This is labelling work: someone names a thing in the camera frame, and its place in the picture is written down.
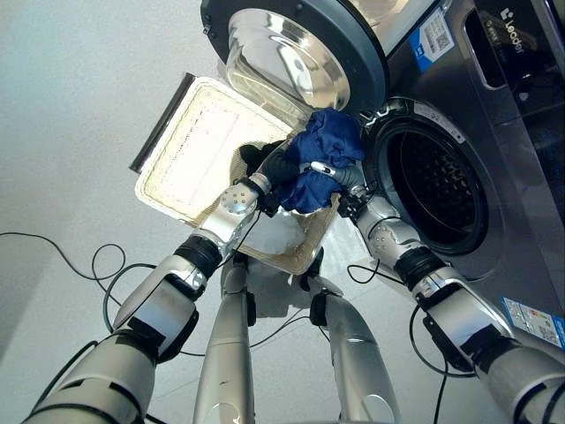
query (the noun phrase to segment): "washing machine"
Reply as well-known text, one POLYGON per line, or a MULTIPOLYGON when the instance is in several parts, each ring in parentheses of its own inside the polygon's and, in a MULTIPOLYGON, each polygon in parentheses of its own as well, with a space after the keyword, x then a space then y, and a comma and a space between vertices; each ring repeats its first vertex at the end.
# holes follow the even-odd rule
POLYGON ((245 98, 297 129, 319 108, 357 117, 367 183, 522 340, 558 352, 561 2, 204 0, 201 17, 245 98))

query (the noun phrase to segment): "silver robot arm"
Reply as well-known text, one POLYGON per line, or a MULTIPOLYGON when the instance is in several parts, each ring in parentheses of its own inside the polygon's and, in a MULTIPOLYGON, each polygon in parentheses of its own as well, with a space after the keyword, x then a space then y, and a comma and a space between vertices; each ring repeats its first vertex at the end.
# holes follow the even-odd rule
POLYGON ((157 364, 174 358, 198 322, 195 301, 252 219, 268 179, 228 188, 215 211, 119 308, 113 333, 85 356, 25 423, 142 423, 157 364))
POLYGON ((426 312, 424 324, 453 367, 475 372, 512 422, 565 422, 559 361, 516 341, 503 316, 433 254, 386 199, 372 197, 349 215, 371 256, 396 271, 426 312))

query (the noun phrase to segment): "blue label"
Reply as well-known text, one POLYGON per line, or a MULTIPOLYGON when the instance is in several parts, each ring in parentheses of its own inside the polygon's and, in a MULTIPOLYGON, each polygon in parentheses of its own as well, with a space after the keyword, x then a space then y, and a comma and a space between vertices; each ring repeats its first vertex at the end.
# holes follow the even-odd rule
POLYGON ((552 315, 555 329, 557 330, 557 337, 561 343, 561 348, 565 349, 565 322, 560 316, 552 315))
POLYGON ((422 72, 455 46, 441 9, 409 35, 408 43, 422 72))

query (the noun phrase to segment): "brand logo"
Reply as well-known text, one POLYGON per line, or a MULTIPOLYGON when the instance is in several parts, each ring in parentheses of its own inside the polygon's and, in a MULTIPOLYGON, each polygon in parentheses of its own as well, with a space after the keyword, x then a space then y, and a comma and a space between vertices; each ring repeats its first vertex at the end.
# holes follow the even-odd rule
POLYGON ((510 11, 510 9, 507 7, 506 9, 501 11, 501 18, 502 20, 512 19, 514 18, 514 12, 510 11))
POLYGON ((522 39, 520 39, 520 35, 518 34, 516 28, 514 27, 514 12, 512 12, 508 7, 501 11, 501 18, 504 21, 504 26, 506 27, 506 31, 510 36, 510 41, 514 45, 514 50, 516 53, 523 54, 524 47, 522 47, 522 39))

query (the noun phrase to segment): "sticker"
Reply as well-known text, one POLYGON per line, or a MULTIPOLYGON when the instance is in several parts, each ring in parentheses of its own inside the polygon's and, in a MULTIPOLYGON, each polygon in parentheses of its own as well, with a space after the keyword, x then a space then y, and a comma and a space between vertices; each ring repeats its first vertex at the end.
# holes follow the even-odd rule
POLYGON ((408 40, 422 72, 455 46, 441 9, 432 13, 408 40))
POLYGON ((414 113, 434 121, 437 125, 451 134, 451 137, 456 139, 459 144, 463 144, 465 142, 464 136, 437 110, 434 110, 425 104, 414 102, 414 113))
POLYGON ((507 298, 502 298, 502 306, 512 325, 565 350, 565 325, 560 316, 507 298))

